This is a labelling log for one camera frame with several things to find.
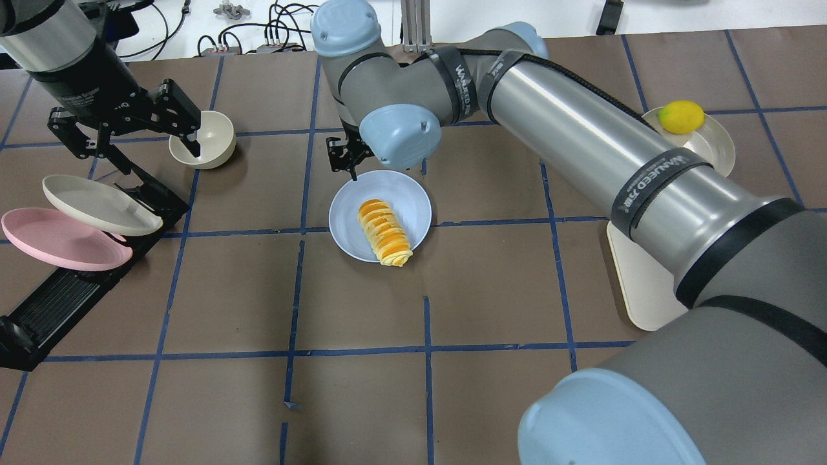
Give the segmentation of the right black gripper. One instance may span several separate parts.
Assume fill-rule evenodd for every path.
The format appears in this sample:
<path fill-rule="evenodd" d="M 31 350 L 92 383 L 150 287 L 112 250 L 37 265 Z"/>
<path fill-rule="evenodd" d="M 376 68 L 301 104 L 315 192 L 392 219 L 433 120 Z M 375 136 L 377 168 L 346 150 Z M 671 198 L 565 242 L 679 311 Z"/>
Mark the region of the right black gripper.
<path fill-rule="evenodd" d="M 344 137 L 328 136 L 326 149 L 329 165 L 333 172 L 348 172 L 353 181 L 357 181 L 357 167 L 365 159 L 374 157 L 374 151 L 363 140 L 359 127 L 343 126 Z"/>

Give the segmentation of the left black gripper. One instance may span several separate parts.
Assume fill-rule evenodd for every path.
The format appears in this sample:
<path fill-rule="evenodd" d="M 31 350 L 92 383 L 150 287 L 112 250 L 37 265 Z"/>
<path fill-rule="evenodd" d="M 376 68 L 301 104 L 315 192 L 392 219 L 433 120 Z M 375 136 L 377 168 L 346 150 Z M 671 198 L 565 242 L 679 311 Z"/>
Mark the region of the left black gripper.
<path fill-rule="evenodd" d="M 139 130 L 168 134 L 195 158 L 201 156 L 197 140 L 201 111 L 173 79 L 165 79 L 153 91 L 139 85 L 103 88 L 68 83 L 47 83 L 47 90 L 59 102 L 50 110 L 47 129 L 81 160 L 107 158 L 130 174 L 126 156 L 113 147 L 111 138 Z"/>

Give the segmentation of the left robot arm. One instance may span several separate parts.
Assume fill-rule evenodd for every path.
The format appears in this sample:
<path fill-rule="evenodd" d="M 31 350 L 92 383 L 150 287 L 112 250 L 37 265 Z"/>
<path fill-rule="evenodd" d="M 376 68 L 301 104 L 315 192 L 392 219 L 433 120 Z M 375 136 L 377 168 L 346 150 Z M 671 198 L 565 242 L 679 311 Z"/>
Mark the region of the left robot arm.
<path fill-rule="evenodd" d="M 130 174 L 132 164 L 111 138 L 139 130 L 174 136 L 201 155 L 200 109 L 171 79 L 142 88 L 75 2 L 3 1 L 1 41 L 58 102 L 48 129 L 77 158 L 106 158 Z"/>

